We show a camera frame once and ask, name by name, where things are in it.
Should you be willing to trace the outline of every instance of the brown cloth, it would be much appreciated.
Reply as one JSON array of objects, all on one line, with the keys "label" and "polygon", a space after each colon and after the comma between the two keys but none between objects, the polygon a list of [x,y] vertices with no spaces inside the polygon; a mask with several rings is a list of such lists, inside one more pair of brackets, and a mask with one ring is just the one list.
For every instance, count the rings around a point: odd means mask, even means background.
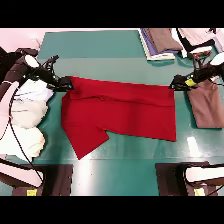
[{"label": "brown cloth", "polygon": [[224,108],[217,85],[205,80],[188,92],[198,128],[224,128]]},{"label": "brown cloth", "polygon": [[169,28],[145,28],[145,31],[158,53],[166,50],[183,50],[182,46],[172,38]]}]

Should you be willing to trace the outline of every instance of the red fabric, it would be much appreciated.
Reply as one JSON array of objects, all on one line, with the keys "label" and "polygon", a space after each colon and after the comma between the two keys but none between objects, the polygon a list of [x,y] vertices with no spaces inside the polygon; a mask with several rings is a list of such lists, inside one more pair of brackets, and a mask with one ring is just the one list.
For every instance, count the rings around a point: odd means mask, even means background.
[{"label": "red fabric", "polygon": [[106,131],[176,141],[174,91],[168,86],[71,77],[62,127],[78,159],[108,140]]}]

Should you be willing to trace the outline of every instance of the yellow label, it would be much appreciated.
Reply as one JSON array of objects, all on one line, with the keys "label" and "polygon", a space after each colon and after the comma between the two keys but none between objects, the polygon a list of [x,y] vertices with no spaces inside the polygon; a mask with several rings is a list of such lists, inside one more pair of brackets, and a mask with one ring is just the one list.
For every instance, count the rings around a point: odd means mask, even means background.
[{"label": "yellow label", "polygon": [[195,196],[205,196],[205,191],[203,188],[194,189]]},{"label": "yellow label", "polygon": [[27,190],[27,196],[37,196],[37,189]]},{"label": "yellow label", "polygon": [[188,79],[187,81],[185,81],[185,83],[188,85],[188,86],[195,86],[197,83],[195,83],[192,79]]}]

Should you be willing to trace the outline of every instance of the red shirt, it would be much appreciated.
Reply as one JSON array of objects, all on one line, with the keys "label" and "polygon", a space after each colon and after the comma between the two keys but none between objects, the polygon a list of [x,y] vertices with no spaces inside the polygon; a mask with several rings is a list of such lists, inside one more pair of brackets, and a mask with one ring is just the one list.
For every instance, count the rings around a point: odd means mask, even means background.
[{"label": "red shirt", "polygon": [[71,77],[62,127],[78,159],[108,140],[106,131],[176,141],[174,91],[168,86]]}]

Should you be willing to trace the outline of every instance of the green table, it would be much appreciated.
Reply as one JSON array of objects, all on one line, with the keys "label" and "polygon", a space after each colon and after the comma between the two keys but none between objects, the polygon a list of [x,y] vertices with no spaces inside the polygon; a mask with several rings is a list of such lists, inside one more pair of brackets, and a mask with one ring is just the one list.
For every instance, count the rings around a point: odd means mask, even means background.
[{"label": "green table", "polygon": [[[181,57],[148,62],[137,31],[46,33],[39,61],[56,54],[60,57],[55,64],[58,76],[169,85],[174,75],[186,75],[193,70],[192,61]],[[46,144],[34,163],[74,164],[72,195],[158,195],[155,163],[224,162],[223,130],[197,129],[183,92],[175,93],[177,142],[108,132],[110,139],[106,143],[77,160],[61,128],[64,94],[56,93],[50,100],[48,114],[38,126]],[[195,138],[196,146],[188,144],[189,137]],[[21,163],[14,156],[7,158]],[[0,190],[1,195],[9,194],[10,188],[7,189],[3,193]]]}]

